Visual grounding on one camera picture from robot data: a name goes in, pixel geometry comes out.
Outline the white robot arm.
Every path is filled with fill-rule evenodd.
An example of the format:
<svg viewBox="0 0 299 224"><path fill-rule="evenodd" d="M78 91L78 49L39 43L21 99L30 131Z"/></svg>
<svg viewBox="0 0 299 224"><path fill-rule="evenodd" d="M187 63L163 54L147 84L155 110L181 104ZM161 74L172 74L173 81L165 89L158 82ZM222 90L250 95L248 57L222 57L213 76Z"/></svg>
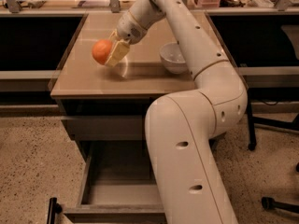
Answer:
<svg viewBox="0 0 299 224"><path fill-rule="evenodd" d="M182 0L136 0L110 36L115 66L153 23L167 19L195 88L155 100L145 118L149 157L168 224L237 224L210 139L244 115L245 84Z"/></svg>

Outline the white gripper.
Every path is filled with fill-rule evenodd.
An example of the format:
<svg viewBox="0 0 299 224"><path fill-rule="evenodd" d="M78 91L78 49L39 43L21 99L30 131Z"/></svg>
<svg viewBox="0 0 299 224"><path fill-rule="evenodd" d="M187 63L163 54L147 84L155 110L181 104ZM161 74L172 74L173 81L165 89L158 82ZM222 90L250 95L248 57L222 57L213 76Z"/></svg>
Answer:
<svg viewBox="0 0 299 224"><path fill-rule="evenodd" d="M110 41L116 42L113 43L105 66L114 67L118 64L129 53L130 45L140 42L146 34L147 30L135 20L133 15L129 11L125 12L121 16L116 30L113 30L109 36Z"/></svg>

